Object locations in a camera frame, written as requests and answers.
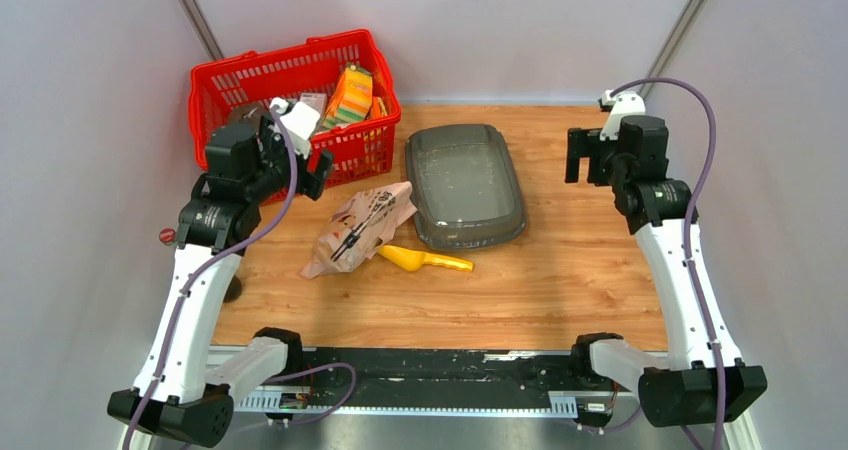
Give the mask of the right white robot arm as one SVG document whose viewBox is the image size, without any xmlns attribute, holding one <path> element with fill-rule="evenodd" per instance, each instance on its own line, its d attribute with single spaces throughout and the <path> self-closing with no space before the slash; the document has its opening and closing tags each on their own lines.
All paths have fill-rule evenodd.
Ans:
<svg viewBox="0 0 848 450">
<path fill-rule="evenodd" d="M 669 349 L 660 359 L 615 333 L 581 335 L 570 374 L 586 389 L 613 381 L 636 393 L 655 427 L 729 423 L 767 389 L 764 369 L 744 362 L 720 315 L 700 251 L 689 186 L 667 175 L 669 131 L 651 116 L 627 116 L 612 136 L 568 132 L 565 180 L 608 186 L 650 268 Z"/>
</svg>

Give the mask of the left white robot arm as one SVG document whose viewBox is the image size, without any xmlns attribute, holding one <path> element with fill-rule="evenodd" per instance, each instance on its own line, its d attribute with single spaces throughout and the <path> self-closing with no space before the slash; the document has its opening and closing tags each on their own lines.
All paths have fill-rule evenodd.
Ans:
<svg viewBox="0 0 848 450">
<path fill-rule="evenodd" d="M 230 123 L 205 147 L 207 168 L 179 214 L 171 287 L 156 337 L 132 386 L 114 392 L 108 414 L 137 433 L 211 448 L 229 429 L 234 408 L 270 377 L 291 385 L 304 375 L 298 337 L 262 330 L 215 370 L 207 367 L 221 307 L 236 283 L 246 249 L 264 237 L 260 207 L 277 193 L 321 196 L 333 157 L 308 166 L 314 117 L 269 112 L 258 125 Z"/>
</svg>

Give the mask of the yellow plastic scoop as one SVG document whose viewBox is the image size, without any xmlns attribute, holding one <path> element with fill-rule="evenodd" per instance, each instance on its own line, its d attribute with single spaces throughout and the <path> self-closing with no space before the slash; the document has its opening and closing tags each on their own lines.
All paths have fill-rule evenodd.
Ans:
<svg viewBox="0 0 848 450">
<path fill-rule="evenodd" d="M 425 265 L 444 267 L 463 272 L 472 272 L 474 269 L 474 264 L 465 259 L 411 250 L 394 245 L 383 245 L 377 250 L 377 253 L 407 272 L 416 272 Z"/>
</svg>

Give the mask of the cat litter bag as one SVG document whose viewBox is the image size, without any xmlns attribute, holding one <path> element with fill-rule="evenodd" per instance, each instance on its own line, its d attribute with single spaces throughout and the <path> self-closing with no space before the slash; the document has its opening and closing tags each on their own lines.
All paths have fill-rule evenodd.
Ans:
<svg viewBox="0 0 848 450">
<path fill-rule="evenodd" d="M 394 238 L 397 228 L 417 212 L 411 196 L 409 181 L 356 193 L 319 232 L 311 260 L 301 276 L 314 279 L 350 273 L 372 258 Z"/>
</svg>

